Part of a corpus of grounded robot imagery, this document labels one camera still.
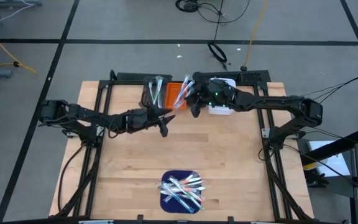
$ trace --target wire bundle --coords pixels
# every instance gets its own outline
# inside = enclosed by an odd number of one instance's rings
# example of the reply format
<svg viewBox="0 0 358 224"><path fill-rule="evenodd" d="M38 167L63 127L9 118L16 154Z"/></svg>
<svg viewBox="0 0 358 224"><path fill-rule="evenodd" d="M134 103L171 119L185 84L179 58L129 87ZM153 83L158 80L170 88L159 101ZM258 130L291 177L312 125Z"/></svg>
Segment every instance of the wire bundle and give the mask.
<svg viewBox="0 0 358 224"><path fill-rule="evenodd" d="M181 2L185 2L185 5L183 7L180 6L180 3ZM223 7L223 2L224 0L221 0L221 6L219 8L219 10L212 4L210 3L201 3L199 4L198 3L198 0L177 0L175 5L176 7L181 10L182 12L198 12L198 14L200 14L200 16L205 19L206 21L208 22L213 22L213 23L216 23L216 30L215 30L215 36L214 36L214 39L213 41L211 41L210 43L208 43L208 48L209 48L209 51L211 51L212 55L214 56L214 58L221 62L222 65L223 65L223 68L225 70L227 70L227 66L226 66L226 62L227 62L227 57L226 57L226 54L223 52L223 50L215 43L215 40L216 40L216 36L218 34L218 28L219 28L219 25L220 24L228 24L230 22L234 22L234 21L237 21L238 19L240 19L245 13L246 13L246 10L248 9L248 6L249 6L249 3L250 3L250 0L248 0L248 3L246 5L246 8L243 10L243 12L241 13L241 15L231 21L228 21L225 17L224 17L224 14L222 13L222 7ZM218 15L218 21L212 21L212 20L209 20L207 18L205 18L204 15L202 15L202 13L200 12L200 8L203 7L203 6L211 6L212 8L210 7L205 7L206 9L212 11L213 13L217 14Z"/></svg>
<svg viewBox="0 0 358 224"><path fill-rule="evenodd" d="M340 88L342 88L342 87L346 86L347 84L349 84L349 83L351 83L351 82L353 82L353 81L356 81L356 80L358 80L358 77L353 78L353 79L351 79L351 80L349 80L349 81L347 81L347 82L344 82L344 83L339 83L339 84L337 84L337 85L333 85L333 86L324 88L324 89L322 89L322 90L313 91L313 92L311 92L311 93L304 94L304 95L302 95L302 96L308 96L308 95L312 95L312 94L315 94L315 93L320 93L320 92L322 92L322 91L329 90L329 91L327 91L326 93L323 93L322 95L319 95L319 96L317 96L316 98L313 98L313 100L317 100L317 99L319 99L319 98L321 98L321 97L323 97L323 96L326 96L325 98L323 98L323 99L319 102L319 103L322 103L322 102L324 102L325 100L327 100L327 98L329 98L332 94L334 94L335 92L337 92Z"/></svg>
<svg viewBox="0 0 358 224"><path fill-rule="evenodd" d="M358 143L357 141L354 141L354 140L351 140L351 139L348 139L348 138L341 137L341 136L339 136L339 135L337 135L337 134L330 133L329 131L325 131L325 130L322 130L322 129L319 129L319 128L313 128L313 129L315 129L315 131L310 131L310 132L308 132L307 134L318 132L318 133L325 134L325 135L328 135L328 136L331 136L331 137L334 137L334 138L345 139L345 140L351 141L351 142L353 142L353 143L355 143L355 144ZM284 144L284 146L285 146L285 147L289 147L289 148L291 148L291 149L294 149L294 150L295 150L297 153L299 153L299 155L301 155L301 156L305 156L306 158L311 159L312 161L315 161L315 162L320 163L321 165L327 167L328 169L330 169L331 171L333 171L334 173L336 173L338 176L340 176L340 177L346 179L346 180L347 180L350 184L352 184L353 186L358 187L358 183L357 183L357 182L354 182L352 179L350 179L350 178L348 178L348 177L342 175L341 173L339 173L338 171L334 170L334 169L333 169L332 167L330 167L329 165L327 165L327 164L325 164L325 163L323 163L323 162L321 162L321 161L319 161L319 160L317 160L317 159L314 159L314 158L312 158L312 157L310 157L310 156L308 156L308 155L306 155L306 154L301 154L301 152L300 152L297 148L295 148L295 147L293 147L293 146L289 146L289 145L287 145L287 144ZM263 150L263 148L258 152L258 158L259 158L261 161L265 161L265 159L262 159L262 158L260 157L260 152L262 152L262 150ZM272 157L274 154L275 154L275 150L272 151L272 153L269 155L269 157Z"/></svg>
<svg viewBox="0 0 358 224"><path fill-rule="evenodd" d="M29 4L29 3L27 3L27 2L25 2L25 1L23 1L23 0L21 0L21 1L22 1L25 5L27 5L27 6L21 8L21 9L19 9L19 10L17 10L16 12L12 13L12 14L9 15L9 16L3 17L2 19L0 19L0 22L3 21L3 20L5 20L5 19L8 19L8 18L10 18L10 17L12 17L12 16L14 16L14 15L16 15L17 13L23 11L24 9L28 9L28 8L34 6L33 4ZM13 56L8 50L6 50L6 48L5 48L1 43L0 43L0 47L5 51L5 53L7 53L7 54L14 60L14 61L11 62L11 63L0 63L0 67L6 66L6 65L13 65L13 66L15 66L15 67L23 67L23 68L25 68L25 69L31 71L32 73L37 74L37 72L36 72L33 68L31 68L31 67L25 65L24 63L22 63L21 61L19 61L17 58L15 58L15 56Z"/></svg>

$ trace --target wooden tabletop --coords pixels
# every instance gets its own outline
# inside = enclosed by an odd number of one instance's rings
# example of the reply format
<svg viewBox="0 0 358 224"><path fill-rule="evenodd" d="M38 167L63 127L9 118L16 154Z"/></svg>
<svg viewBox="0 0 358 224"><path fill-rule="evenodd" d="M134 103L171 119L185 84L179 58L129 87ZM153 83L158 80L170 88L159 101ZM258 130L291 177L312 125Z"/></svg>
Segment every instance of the wooden tabletop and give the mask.
<svg viewBox="0 0 358 224"><path fill-rule="evenodd" d="M254 92L249 86L238 89ZM83 82L78 104L93 109L97 90L98 82ZM285 95L282 83L268 83L268 92ZM138 108L141 94L142 86L113 86L109 114ZM265 164L257 156L262 141L256 110L230 116L209 115L202 110L199 118L193 118L189 110L173 113L177 116L168 124L166 138L158 128L120 134L115 139L105 135L91 218L135 220L142 214L145 220L224 221L233 216L235 221L274 221ZM273 118L277 126L291 119L286 111L273 111ZM266 117L265 125L269 126ZM294 140L285 144L296 147ZM78 138L68 140L62 167L79 146ZM65 172L62 205L78 186L84 153L73 159ZM288 191L313 217L299 154L284 148L281 156ZM166 171L173 169L194 170L206 180L204 211L179 214L161 209L156 185ZM284 217L282 196L277 192ZM81 213L87 197L86 190ZM51 215L56 213L57 190L50 209Z"/></svg>

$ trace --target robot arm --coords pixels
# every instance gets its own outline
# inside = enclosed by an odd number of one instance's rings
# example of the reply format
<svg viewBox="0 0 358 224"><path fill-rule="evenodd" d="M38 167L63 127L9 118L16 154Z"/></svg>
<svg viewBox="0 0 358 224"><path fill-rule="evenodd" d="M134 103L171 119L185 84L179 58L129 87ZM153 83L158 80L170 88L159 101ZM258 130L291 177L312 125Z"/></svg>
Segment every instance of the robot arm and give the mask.
<svg viewBox="0 0 358 224"><path fill-rule="evenodd" d="M255 96L231 87L224 80L196 82L189 93L186 101L191 105L195 118L206 105L226 106L236 112L253 109L291 112L294 119L281 127L270 128L268 143L274 149L282 149L285 138L296 134L301 128L316 127L322 123L323 106L302 96Z"/></svg>
<svg viewBox="0 0 358 224"><path fill-rule="evenodd" d="M62 127L66 135L75 133L82 142L92 146L99 134L97 127L107 128L116 134L132 134L158 125L161 135L166 137L167 124L175 117L164 117L169 112L171 110L151 106L146 110L134 109L121 114L107 115L77 104L68 104L64 100L45 100L42 103L39 121L42 126ZM78 122L79 120L89 122L91 126L85 126Z"/></svg>

